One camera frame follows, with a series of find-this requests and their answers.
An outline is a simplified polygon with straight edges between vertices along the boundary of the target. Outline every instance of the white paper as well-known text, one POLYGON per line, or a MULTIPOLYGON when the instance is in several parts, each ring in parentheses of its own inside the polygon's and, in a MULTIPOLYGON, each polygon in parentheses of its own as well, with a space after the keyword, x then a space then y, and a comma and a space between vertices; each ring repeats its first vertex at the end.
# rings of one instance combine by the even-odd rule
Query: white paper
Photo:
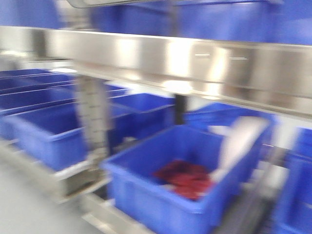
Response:
POLYGON ((210 173, 214 182, 221 181, 248 153, 269 122, 260 117, 239 117, 231 126, 220 149, 219 167, 210 173))

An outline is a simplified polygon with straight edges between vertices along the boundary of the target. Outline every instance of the storage bin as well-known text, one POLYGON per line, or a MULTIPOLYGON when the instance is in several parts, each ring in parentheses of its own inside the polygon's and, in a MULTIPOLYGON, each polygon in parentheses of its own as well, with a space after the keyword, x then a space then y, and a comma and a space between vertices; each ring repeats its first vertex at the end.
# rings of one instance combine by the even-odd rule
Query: storage bin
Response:
POLYGON ((277 124, 277 120, 273 114, 216 102, 200 108, 199 110, 184 114, 184 120, 188 125, 197 129, 209 131, 209 126, 231 126, 240 116, 255 116, 267 119, 270 124, 266 131, 266 144, 270 143, 273 128, 275 124, 277 124))
POLYGON ((111 104, 111 114, 114 122, 114 130, 111 140, 112 146, 115 147, 123 142, 124 137, 131 133, 133 125, 132 111, 118 104, 111 104))
POLYGON ((122 95, 125 95, 130 90, 125 87, 111 85, 111 84, 104 84, 104 86, 109 97, 122 96, 122 95))
POLYGON ((220 224, 222 214, 243 179, 252 170, 261 137, 251 150, 198 201, 166 190, 154 177, 174 159, 205 166, 213 172, 219 164, 223 136, 177 125, 102 162, 110 172, 109 197, 115 206, 158 234, 207 234, 220 224))
POLYGON ((312 161, 290 157, 288 168, 288 179, 273 212, 272 234, 310 234, 312 161))
POLYGON ((71 84, 72 80, 73 76, 69 74, 2 78, 0 79, 0 95, 71 84))
POLYGON ((15 77, 0 79, 0 95, 43 88, 45 88, 44 85, 38 85, 37 82, 28 78, 15 77))
POLYGON ((268 0, 178 1, 181 37, 268 42, 276 24, 268 0))
POLYGON ((132 112, 128 137, 143 139, 174 124, 173 98, 142 93, 112 97, 111 101, 132 112))
POLYGON ((292 152, 312 160, 312 129, 301 128, 299 130, 292 152))
POLYGON ((60 171, 86 159, 87 147, 73 103, 5 117, 12 124, 17 146, 60 171))
POLYGON ((310 0, 286 0, 277 30, 278 43, 312 45, 312 4, 310 0))
POLYGON ((53 74, 43 69, 24 69, 24 70, 12 70, 12 71, 1 71, 0 78, 8 77, 23 77, 23 76, 33 76, 33 75, 42 75, 42 74, 53 74))
POLYGON ((43 89, 0 95, 0 136, 12 140, 13 129, 4 116, 73 102, 73 94, 62 89, 43 89))
POLYGON ((28 77, 38 84, 46 86, 65 85, 73 82, 74 76, 70 74, 49 74, 28 77))
POLYGON ((77 90, 77 86, 75 84, 61 84, 61 85, 51 86, 51 88, 66 89, 66 90, 70 90, 70 91, 76 91, 77 90))
POLYGON ((170 36, 168 1, 152 1, 92 9, 95 28, 108 33, 170 36))

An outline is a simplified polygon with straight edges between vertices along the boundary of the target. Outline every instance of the metal shelf rail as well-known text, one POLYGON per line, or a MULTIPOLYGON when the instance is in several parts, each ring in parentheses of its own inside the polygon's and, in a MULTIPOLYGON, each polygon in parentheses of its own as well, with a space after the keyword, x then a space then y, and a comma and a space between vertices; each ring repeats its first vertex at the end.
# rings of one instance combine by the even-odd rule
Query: metal shelf rail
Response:
POLYGON ((92 160, 83 161, 65 170, 54 172, 40 161, 14 147, 14 140, 0 139, 0 158, 23 171, 57 203, 93 191, 106 183, 92 160))

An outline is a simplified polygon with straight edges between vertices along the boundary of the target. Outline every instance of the white floor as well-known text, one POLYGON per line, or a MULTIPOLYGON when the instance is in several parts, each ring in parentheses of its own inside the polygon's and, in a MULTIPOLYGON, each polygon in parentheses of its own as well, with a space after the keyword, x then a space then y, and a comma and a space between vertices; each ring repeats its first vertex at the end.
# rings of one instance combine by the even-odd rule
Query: white floor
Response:
POLYGON ((81 214, 78 199, 54 203, 0 159, 0 234, 100 234, 81 214))

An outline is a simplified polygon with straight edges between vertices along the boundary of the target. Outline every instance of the blue plastic bin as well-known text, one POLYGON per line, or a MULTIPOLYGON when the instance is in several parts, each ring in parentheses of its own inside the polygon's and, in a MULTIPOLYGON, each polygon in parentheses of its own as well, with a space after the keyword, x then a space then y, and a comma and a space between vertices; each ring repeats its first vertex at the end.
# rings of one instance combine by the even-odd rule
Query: blue plastic bin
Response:
POLYGON ((38 86, 37 82, 28 78, 15 77, 0 79, 0 94, 10 94, 42 88, 44 88, 44 86, 38 86))
POLYGON ((254 145, 253 150, 255 152, 253 160, 249 161, 250 164, 248 167, 245 167, 245 169, 239 172, 240 181, 245 182, 252 173, 250 168, 256 167, 258 161, 263 156, 266 156, 268 150, 270 150, 269 146, 265 145, 271 144, 274 128, 277 124, 275 115, 217 102, 197 111, 186 113, 184 119, 188 125, 201 131, 210 132, 210 126, 231 126, 241 116, 262 117, 269 121, 269 125, 258 138, 257 144, 254 145))
POLYGON ((310 234, 312 161, 291 157, 288 168, 289 177, 273 213, 272 234, 310 234))
POLYGON ((108 33, 170 36, 168 1, 132 3, 95 8, 95 28, 108 33))
POLYGON ((51 86, 51 88, 55 88, 55 89, 66 89, 66 90, 70 90, 70 91, 76 91, 77 90, 77 86, 75 84, 61 84, 61 85, 56 85, 56 86, 51 86))
POLYGON ((312 160, 312 129, 301 128, 299 130, 292 152, 312 160))
POLYGON ((0 136, 7 140, 14 138, 12 125, 3 121, 4 116, 73 101, 72 92, 60 89, 43 89, 0 95, 0 136))
POLYGON ((125 95, 130 90, 129 88, 111 85, 111 84, 105 84, 105 83, 104 83, 104 86, 109 97, 122 96, 122 95, 125 95))
POLYGON ((223 138, 186 125, 164 130, 101 164, 112 177, 108 194, 118 209, 158 234, 207 234, 220 224, 225 208, 237 194, 242 172, 252 170, 261 140, 198 201, 166 190, 153 172, 175 159, 213 171, 218 167, 223 138))
POLYGON ((33 76, 42 74, 53 74, 54 72, 49 72, 43 69, 24 69, 24 70, 12 70, 12 71, 1 71, 0 78, 8 77, 23 77, 23 76, 33 76))
POLYGON ((276 19, 268 0, 178 1, 181 37, 268 42, 276 19))
POLYGON ((74 80, 74 76, 70 74, 49 74, 31 76, 27 78, 37 82, 38 84, 47 86, 71 84, 74 80))
POLYGON ((312 45, 312 4, 310 0, 286 0, 279 17, 279 43, 312 45))
POLYGON ((111 101, 132 112, 128 137, 143 139, 174 124, 173 98, 142 93, 112 97, 111 101))
POLYGON ((68 74, 2 78, 0 79, 0 95, 71 84, 72 80, 73 76, 68 74))
POLYGON ((17 146, 55 171, 84 161, 87 146, 73 103, 6 116, 17 146))
POLYGON ((184 120, 187 124, 197 129, 209 131, 209 126, 231 126, 240 116, 255 116, 269 120, 270 130, 268 130, 268 135, 270 136, 268 136, 267 144, 271 141, 273 127, 277 124, 277 121, 275 115, 261 111, 216 102, 200 108, 199 110, 185 113, 184 120))
POLYGON ((111 114, 114 122, 114 134, 111 143, 117 146, 123 142, 125 137, 130 135, 133 124, 132 111, 118 104, 111 104, 111 114))

